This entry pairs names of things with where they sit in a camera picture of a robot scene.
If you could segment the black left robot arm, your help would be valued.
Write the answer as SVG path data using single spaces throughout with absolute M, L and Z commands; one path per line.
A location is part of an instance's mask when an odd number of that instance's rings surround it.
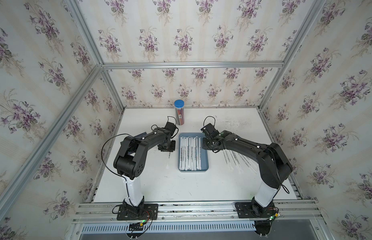
M 174 152 L 178 127 L 167 122 L 164 127 L 156 127 L 141 137 L 127 136 L 121 142 L 113 166 L 125 182 L 128 196 L 127 205 L 139 208 L 144 204 L 140 175 L 143 173 L 149 150 L 157 147 L 161 152 Z

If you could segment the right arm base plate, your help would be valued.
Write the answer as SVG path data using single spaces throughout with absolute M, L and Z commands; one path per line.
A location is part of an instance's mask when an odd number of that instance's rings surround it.
M 267 207 L 262 207 L 256 201 L 236 202 L 235 209 L 240 219 L 269 219 L 273 220 L 279 216 L 279 208 L 273 202 Z

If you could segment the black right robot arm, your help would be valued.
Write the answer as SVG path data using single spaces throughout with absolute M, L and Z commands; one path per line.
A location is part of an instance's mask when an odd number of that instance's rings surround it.
M 212 124 L 201 128 L 205 135 L 203 149 L 217 153 L 230 150 L 250 158 L 259 166 L 262 183 L 252 198 L 250 210 L 260 216 L 272 207 L 273 199 L 280 188 L 284 188 L 284 181 L 290 176 L 293 167 L 282 148 L 271 143 L 260 144 L 244 139 L 232 132 L 219 132 Z

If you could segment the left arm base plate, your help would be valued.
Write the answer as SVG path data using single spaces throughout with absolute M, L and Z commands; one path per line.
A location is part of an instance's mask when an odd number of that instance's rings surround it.
M 118 221 L 129 221 L 129 220 L 156 220 L 158 218 L 158 204 L 140 204 L 138 207 L 129 205 L 123 202 L 119 205 L 117 212 Z

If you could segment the blue storage tray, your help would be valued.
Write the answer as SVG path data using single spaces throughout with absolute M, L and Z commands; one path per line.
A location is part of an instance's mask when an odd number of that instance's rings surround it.
M 179 136 L 178 169 L 181 172 L 205 172 L 209 169 L 207 150 L 202 148 L 202 133 L 181 133 Z

